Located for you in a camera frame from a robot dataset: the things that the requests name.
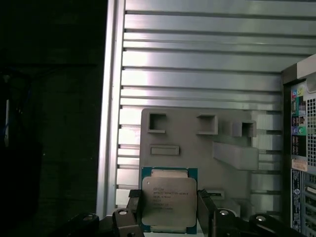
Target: rectangular cutout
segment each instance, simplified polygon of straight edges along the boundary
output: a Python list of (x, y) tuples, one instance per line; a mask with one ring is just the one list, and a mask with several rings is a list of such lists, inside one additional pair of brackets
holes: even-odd
[(180, 154), (180, 148), (179, 146), (150, 145), (150, 154), (161, 156), (178, 156)]
[(223, 190), (207, 190), (207, 193), (210, 195), (213, 200), (224, 200), (225, 192)]
[(257, 123), (252, 120), (233, 121), (231, 134), (233, 137), (256, 137)]
[(167, 123), (166, 114), (149, 114), (149, 133), (165, 133), (165, 127)]
[(254, 124), (250, 122), (243, 122), (241, 125), (243, 137), (253, 137)]
[(218, 134), (218, 119), (216, 115), (200, 114), (198, 135), (217, 135)]

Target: dark background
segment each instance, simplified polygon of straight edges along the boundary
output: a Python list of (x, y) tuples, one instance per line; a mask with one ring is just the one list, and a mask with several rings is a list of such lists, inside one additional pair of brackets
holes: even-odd
[[(0, 63), (30, 75), (60, 66), (32, 83), (23, 111), (43, 145), (39, 207), (9, 236), (46, 236), (78, 213), (95, 212), (106, 11), (106, 0), (1, 2)], [(24, 215), (12, 211), (16, 220)]]

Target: intel xeon processor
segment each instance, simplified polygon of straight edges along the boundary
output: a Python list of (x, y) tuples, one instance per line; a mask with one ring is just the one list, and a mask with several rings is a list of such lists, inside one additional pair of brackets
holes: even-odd
[(194, 228), (197, 223), (197, 181), (183, 177), (181, 170), (179, 177), (174, 172), (168, 177), (167, 172), (157, 172), (162, 177), (156, 173), (142, 180), (142, 223), (151, 231), (187, 233), (187, 228)]

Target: silver metal panel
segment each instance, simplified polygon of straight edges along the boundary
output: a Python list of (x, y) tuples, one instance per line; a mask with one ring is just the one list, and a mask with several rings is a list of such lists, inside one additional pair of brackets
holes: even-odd
[(120, 148), (118, 150), (118, 155), (119, 156), (129, 156), (129, 157), (139, 157), (139, 148), (137, 148), (137, 149), (132, 149), (132, 148), (123, 149), (123, 148)]
[(112, 48), (113, 46), (113, 27), (115, 24), (115, 0), (108, 1), (108, 14), (107, 14), (107, 31), (106, 31), (106, 44), (108, 49), (104, 57), (104, 80), (103, 80), (103, 93), (102, 93), (102, 112), (101, 112), (101, 127), (100, 127), (100, 146), (99, 146), (99, 166), (98, 166), (98, 186), (97, 186), (97, 205), (96, 214), (102, 218), (104, 217), (107, 203), (107, 149), (108, 149), (108, 129), (109, 129), (109, 101), (110, 101), (110, 84), (111, 84), (111, 61), (112, 61)]
[(301, 48), (315, 48), (316, 39), (296, 39), (269, 36), (236, 36), (236, 35), (196, 35), (196, 34), (173, 34), (173, 33), (147, 33), (125, 32), (125, 42), (190, 42), (195, 43), (219, 43), (228, 45), (251, 45), (255, 46), (278, 46)]
[(281, 191), (281, 176), (272, 174), (252, 174), (251, 189), (260, 191)]
[(255, 207), (256, 212), (281, 211), (281, 196), (267, 194), (252, 194), (250, 202)]
[(118, 144), (123, 145), (139, 145), (140, 129), (120, 129)]
[(103, 181), (103, 185), (106, 185), (107, 190), (107, 202), (106, 208), (98, 210), (100, 212), (100, 218), (105, 215), (112, 215), (116, 204), (116, 179), (117, 179), (117, 154), (118, 154), (118, 136), (119, 136), (119, 94), (120, 94), (120, 78), (121, 78), (121, 59), (122, 59), (122, 45), (123, 45), (123, 24), (124, 24), (124, 7), (125, 0), (113, 1), (115, 11), (115, 26), (112, 29), (115, 32), (115, 45), (113, 48), (112, 62), (105, 66), (104, 70), (111, 70), (111, 113), (110, 115), (102, 113), (103, 118), (110, 118), (111, 126), (108, 126), (106, 133), (109, 134), (107, 142), (109, 148), (108, 154), (108, 177)]
[(141, 52), (123, 53), (125, 67), (177, 68), (199, 70), (227, 70), (279, 73), (304, 56), (235, 55), (192, 52)]
[[(314, 3), (112, 0), (109, 4), (100, 217), (111, 214), (115, 205), (125, 206), (128, 191), (121, 190), (137, 186), (133, 179), (138, 177), (144, 107), (250, 110), (259, 129), (252, 140), (260, 149), (259, 168), (279, 171), (281, 159), (276, 153), (281, 151), (282, 139), (270, 133), (282, 130), (279, 75), (316, 53)], [(251, 200), (257, 211), (280, 211), (279, 196), (256, 193)]]
[(129, 165), (129, 166), (135, 166), (138, 168), (139, 158), (119, 157), (118, 158), (118, 165)]
[(280, 92), (282, 89), (281, 78), (279, 75), (258, 75), (229, 72), (202, 73), (190, 71), (171, 72), (124, 70), (122, 72), (121, 84), (124, 86), (275, 92)]
[(119, 112), (119, 123), (128, 125), (140, 125), (141, 109), (121, 109)]
[(281, 155), (259, 154), (259, 161), (262, 162), (281, 162)]
[(260, 150), (281, 151), (282, 136), (281, 135), (258, 135), (252, 139), (252, 146)]
[(282, 131), (281, 118), (282, 118), (281, 114), (279, 115), (259, 114), (255, 119), (257, 121), (257, 129)]
[(127, 189), (117, 189), (117, 199), (116, 199), (116, 205), (122, 205), (126, 206), (128, 203), (128, 195), (129, 191)]
[(280, 111), (281, 104), (250, 102), (121, 98), (121, 105)]
[(125, 17), (125, 28), (268, 35), (292, 35), (293, 29), (295, 29), (295, 35), (313, 36), (315, 33), (311, 29), (316, 29), (316, 22), (308, 20), (289, 21), (283, 19), (128, 14)]
[(118, 169), (117, 185), (138, 186), (138, 169)]
[(315, 17), (310, 2), (244, 1), (244, 0), (126, 0), (128, 11), (241, 14), (263, 16)]
[(281, 170), (281, 163), (280, 162), (260, 162), (259, 163), (259, 170), (266, 170), (266, 171), (280, 171)]
[(316, 47), (298, 48), (293, 46), (278, 45), (245, 45), (245, 44), (222, 44), (214, 42), (142, 42), (125, 41), (124, 48), (128, 49), (173, 49), (173, 50), (197, 50), (197, 51), (222, 51), (222, 52), (251, 52), (251, 53), (283, 53), (283, 54), (306, 54), (316, 53)]
[(273, 95), (258, 92), (240, 91), (217, 91), (217, 90), (194, 90), (194, 89), (123, 89), (122, 98), (170, 98), (170, 99), (191, 99), (191, 100), (228, 100), (228, 101), (251, 101), (259, 103), (281, 104), (280, 94)]

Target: gray plastic part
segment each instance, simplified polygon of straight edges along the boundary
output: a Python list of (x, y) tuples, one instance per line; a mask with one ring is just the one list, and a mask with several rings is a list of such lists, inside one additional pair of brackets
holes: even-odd
[(213, 143), (214, 158), (238, 170), (258, 170), (259, 150), (225, 143)]
[[(165, 133), (148, 133), (149, 114), (164, 115), (156, 117), (154, 125)], [(216, 116), (218, 123), (227, 118), (235, 118), (239, 121), (252, 119), (251, 112), (243, 110), (144, 109), (141, 119), (139, 185), (142, 180), (142, 167), (197, 168), (199, 190), (223, 190), (225, 199), (250, 199), (249, 171), (237, 170), (215, 159), (213, 142), (247, 147), (251, 146), (251, 139), (224, 135), (199, 135), (198, 131), (203, 130), (200, 124), (202, 118), (198, 117), (203, 115)], [(151, 155), (152, 145), (177, 146), (179, 155)]]
[(151, 155), (178, 156), (179, 152), (180, 152), (179, 146), (150, 145)]
[(257, 123), (253, 120), (222, 121), (220, 133), (232, 137), (256, 137)]
[(197, 118), (200, 125), (200, 131), (197, 132), (198, 135), (218, 134), (218, 119), (216, 115), (200, 114)]

